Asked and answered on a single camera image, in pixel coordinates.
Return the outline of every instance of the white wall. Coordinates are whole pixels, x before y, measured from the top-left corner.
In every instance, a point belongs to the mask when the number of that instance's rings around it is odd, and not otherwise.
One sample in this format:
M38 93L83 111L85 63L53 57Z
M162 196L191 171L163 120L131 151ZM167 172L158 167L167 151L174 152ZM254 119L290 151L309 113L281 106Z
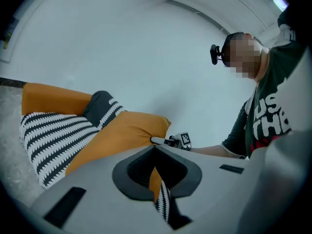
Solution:
M166 0L46 0L30 18L0 76L86 93L109 91L129 111L189 131L193 146L219 144L250 80L212 65L225 39L200 16Z

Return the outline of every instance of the dark green t-shirt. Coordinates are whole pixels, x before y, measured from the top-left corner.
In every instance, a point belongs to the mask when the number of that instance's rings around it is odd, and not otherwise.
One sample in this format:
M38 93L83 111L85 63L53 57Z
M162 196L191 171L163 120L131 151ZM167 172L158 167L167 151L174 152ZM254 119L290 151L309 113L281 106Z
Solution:
M268 146L291 130L285 113L276 104L275 94L297 66L304 50L305 46L297 41L269 50L268 70L255 91L249 115L245 112L245 102L231 133L222 142L228 151L250 156L255 149Z

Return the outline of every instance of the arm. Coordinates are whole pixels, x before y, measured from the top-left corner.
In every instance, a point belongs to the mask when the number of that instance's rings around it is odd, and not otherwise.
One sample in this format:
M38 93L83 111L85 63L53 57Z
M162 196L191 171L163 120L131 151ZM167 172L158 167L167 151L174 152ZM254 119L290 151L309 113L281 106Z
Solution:
M191 152L206 154L220 157L240 158L246 156L245 147L245 125L247 122L247 114L245 112L245 105L239 111L236 122L232 128L231 133L221 145L204 147L204 148L192 148Z

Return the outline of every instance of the white ceiling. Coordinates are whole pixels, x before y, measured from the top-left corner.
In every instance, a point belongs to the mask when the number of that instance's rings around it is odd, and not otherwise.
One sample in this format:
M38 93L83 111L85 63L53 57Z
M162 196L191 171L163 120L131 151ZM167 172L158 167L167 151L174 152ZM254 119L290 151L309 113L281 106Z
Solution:
M249 32L270 47L281 11L273 0L175 0L209 16L227 32Z

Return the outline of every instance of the person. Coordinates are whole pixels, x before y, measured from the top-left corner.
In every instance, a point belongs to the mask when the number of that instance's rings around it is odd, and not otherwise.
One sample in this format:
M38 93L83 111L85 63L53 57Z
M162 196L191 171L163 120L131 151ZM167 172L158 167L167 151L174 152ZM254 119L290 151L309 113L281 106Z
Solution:
M280 34L271 49L248 33L226 37L221 50L223 63L253 79L255 90L243 104L226 140L216 146L192 148L192 152L246 158L291 130L284 111L276 104L275 94L297 66L306 45L296 37L289 7L278 17Z

